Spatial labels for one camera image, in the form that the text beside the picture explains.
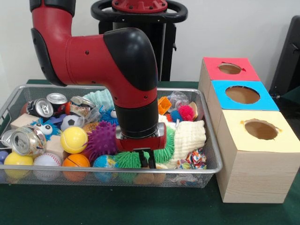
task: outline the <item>yellow tennis ball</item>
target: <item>yellow tennis ball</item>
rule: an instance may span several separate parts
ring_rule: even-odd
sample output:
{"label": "yellow tennis ball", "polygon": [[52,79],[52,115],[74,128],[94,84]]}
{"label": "yellow tennis ball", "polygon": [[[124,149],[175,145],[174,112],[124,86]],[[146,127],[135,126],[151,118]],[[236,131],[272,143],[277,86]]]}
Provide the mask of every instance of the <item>yellow tennis ball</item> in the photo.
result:
{"label": "yellow tennis ball", "polygon": [[71,154],[77,154],[82,152],[88,142],[87,133],[80,127],[69,127],[62,132],[60,137],[60,143],[63,149]]}
{"label": "yellow tennis ball", "polygon": [[[33,158],[31,156],[20,156],[13,151],[6,157],[4,165],[33,165]],[[5,173],[11,178],[20,179],[28,174],[28,170],[6,169]]]}

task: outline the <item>baseball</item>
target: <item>baseball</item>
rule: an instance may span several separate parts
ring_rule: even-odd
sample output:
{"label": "baseball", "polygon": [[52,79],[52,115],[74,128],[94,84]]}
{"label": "baseball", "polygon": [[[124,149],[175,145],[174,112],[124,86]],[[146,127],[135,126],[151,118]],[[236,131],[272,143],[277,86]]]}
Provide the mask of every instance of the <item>baseball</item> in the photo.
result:
{"label": "baseball", "polygon": [[[61,166],[61,159],[59,156],[52,153],[45,153],[34,160],[33,165],[42,166]],[[52,181],[58,177],[59,171],[34,170],[34,175],[37,179],[42,181]]]}

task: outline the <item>wooden cube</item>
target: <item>wooden cube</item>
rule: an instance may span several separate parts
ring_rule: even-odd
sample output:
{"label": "wooden cube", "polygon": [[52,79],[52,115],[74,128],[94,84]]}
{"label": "wooden cube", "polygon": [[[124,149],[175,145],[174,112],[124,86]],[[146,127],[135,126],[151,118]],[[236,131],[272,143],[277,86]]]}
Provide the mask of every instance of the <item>wooden cube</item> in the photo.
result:
{"label": "wooden cube", "polygon": [[223,202],[284,202],[300,166],[300,141],[280,112],[223,110],[217,140]]}
{"label": "wooden cube", "polygon": [[198,89],[203,92],[206,101],[213,80],[260,81],[248,59],[204,57]]}
{"label": "wooden cube", "polygon": [[51,139],[47,141],[46,152],[53,153],[59,156],[62,160],[68,157],[68,153],[64,151],[60,144],[60,136],[52,135]]}
{"label": "wooden cube", "polygon": [[18,117],[15,121],[11,122],[10,127],[12,130],[15,130],[17,128],[31,124],[32,122],[35,122],[37,120],[38,117],[24,113],[23,115]]}
{"label": "wooden cube", "polygon": [[215,133],[222,109],[279,111],[264,85],[258,81],[212,81],[207,106]]}

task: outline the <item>metal mesh basket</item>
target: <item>metal mesh basket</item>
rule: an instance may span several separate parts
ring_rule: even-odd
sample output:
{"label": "metal mesh basket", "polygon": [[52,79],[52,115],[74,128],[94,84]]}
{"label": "metal mesh basket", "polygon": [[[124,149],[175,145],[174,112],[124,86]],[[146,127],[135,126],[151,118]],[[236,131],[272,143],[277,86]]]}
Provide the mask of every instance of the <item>metal mesh basket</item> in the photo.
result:
{"label": "metal mesh basket", "polygon": [[[103,90],[96,86],[23,85],[14,90],[0,109],[0,134],[9,130],[9,124],[19,117],[24,104],[48,94],[58,92],[68,99],[84,96],[90,92]],[[179,90],[190,101],[197,104],[199,118],[204,115],[207,141],[203,152],[207,157],[206,170],[159,170],[159,169],[120,169],[83,168],[54,166],[0,165],[0,183],[47,184],[47,185],[95,185],[95,186],[151,186],[151,187],[196,187],[207,185],[213,174],[222,168],[218,144],[214,135],[210,116],[203,94],[194,89],[158,88],[158,98]]]}

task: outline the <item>red spiky ball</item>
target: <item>red spiky ball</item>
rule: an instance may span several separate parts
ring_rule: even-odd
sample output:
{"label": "red spiky ball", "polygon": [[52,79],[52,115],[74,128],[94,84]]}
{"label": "red spiky ball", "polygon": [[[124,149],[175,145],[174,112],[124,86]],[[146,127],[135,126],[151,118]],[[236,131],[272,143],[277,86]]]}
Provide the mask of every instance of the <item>red spiky ball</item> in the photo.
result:
{"label": "red spiky ball", "polygon": [[179,107],[178,112],[184,121],[193,121],[195,115],[194,110],[189,105],[182,105]]}

